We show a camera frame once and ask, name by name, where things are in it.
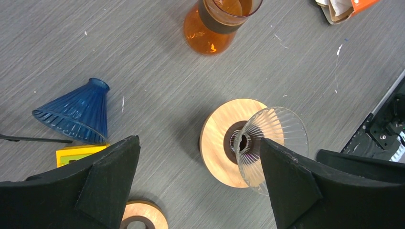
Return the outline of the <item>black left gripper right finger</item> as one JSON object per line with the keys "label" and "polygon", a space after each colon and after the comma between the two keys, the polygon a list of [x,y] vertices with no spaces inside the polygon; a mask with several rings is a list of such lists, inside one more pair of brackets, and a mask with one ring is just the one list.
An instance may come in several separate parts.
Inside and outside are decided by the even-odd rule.
{"label": "black left gripper right finger", "polygon": [[312,160],[263,138],[261,164],[279,229],[402,229],[405,166],[320,150]]}

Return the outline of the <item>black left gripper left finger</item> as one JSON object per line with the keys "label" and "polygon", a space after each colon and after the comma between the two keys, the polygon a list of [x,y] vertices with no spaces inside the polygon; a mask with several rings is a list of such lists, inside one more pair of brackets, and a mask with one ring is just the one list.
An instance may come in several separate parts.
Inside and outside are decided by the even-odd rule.
{"label": "black left gripper left finger", "polygon": [[68,165],[0,184],[3,229],[118,229],[139,161],[129,136]]}

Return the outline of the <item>clear glass dripper cone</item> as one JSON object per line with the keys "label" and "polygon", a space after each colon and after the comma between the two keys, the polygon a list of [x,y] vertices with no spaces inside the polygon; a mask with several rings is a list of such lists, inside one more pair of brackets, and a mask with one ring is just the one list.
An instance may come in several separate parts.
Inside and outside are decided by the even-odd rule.
{"label": "clear glass dripper cone", "polygon": [[309,157],[309,141],[302,120],[284,107],[268,107],[256,112],[230,139],[239,172],[247,185],[259,194],[268,196],[260,157],[260,141],[276,143]]}

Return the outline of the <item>large wooden ring holder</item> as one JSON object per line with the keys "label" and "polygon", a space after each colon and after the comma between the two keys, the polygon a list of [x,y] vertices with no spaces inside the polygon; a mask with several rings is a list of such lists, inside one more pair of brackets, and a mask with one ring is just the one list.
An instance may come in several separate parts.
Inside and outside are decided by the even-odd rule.
{"label": "large wooden ring holder", "polygon": [[248,188],[231,149],[231,139],[256,112],[266,107],[254,99],[234,99],[220,105],[205,120],[199,150],[205,166],[219,182],[234,188]]}

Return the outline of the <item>orange coffee filter box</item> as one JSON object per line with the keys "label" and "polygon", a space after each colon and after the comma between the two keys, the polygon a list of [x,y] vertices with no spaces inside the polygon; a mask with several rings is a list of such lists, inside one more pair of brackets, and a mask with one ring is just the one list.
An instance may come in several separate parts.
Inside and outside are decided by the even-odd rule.
{"label": "orange coffee filter box", "polygon": [[379,0],[315,0],[322,9],[327,21],[331,25],[342,23]]}

